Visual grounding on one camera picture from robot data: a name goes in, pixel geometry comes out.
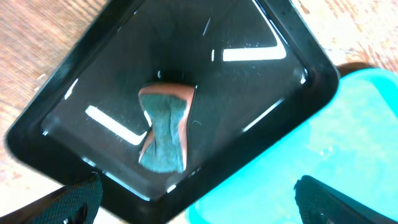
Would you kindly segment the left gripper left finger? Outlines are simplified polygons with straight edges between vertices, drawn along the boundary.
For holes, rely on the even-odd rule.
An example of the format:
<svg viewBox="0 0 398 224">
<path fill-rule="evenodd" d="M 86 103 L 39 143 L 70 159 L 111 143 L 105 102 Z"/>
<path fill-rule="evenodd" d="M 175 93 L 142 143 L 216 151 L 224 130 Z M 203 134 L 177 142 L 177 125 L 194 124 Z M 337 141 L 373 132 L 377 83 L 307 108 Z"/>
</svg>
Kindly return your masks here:
<svg viewBox="0 0 398 224">
<path fill-rule="evenodd" d="M 93 223 L 102 198 L 101 177 L 93 172 L 1 217 L 1 223 Z"/>
</svg>

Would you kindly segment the black and red sponge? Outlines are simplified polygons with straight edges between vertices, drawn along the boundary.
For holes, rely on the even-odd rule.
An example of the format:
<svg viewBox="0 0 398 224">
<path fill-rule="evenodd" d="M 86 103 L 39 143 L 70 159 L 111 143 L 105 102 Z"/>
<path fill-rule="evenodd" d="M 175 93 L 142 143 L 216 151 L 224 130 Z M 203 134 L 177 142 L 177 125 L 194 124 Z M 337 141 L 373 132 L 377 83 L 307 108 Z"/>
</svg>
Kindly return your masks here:
<svg viewBox="0 0 398 224">
<path fill-rule="evenodd" d="M 151 130 L 139 154 L 139 164 L 156 173 L 187 168 L 187 123 L 195 96 L 193 86 L 158 83 L 141 88 L 139 102 Z"/>
</svg>

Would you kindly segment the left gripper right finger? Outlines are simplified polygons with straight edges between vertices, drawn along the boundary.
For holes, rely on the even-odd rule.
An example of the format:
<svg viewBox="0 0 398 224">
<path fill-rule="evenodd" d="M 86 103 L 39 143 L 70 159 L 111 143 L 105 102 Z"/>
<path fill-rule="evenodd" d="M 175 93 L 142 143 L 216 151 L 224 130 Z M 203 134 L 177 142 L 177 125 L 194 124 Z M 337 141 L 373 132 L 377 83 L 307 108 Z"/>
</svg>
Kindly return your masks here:
<svg viewBox="0 0 398 224">
<path fill-rule="evenodd" d="M 294 190 L 303 224 L 397 224 L 309 175 L 302 176 Z"/>
</svg>

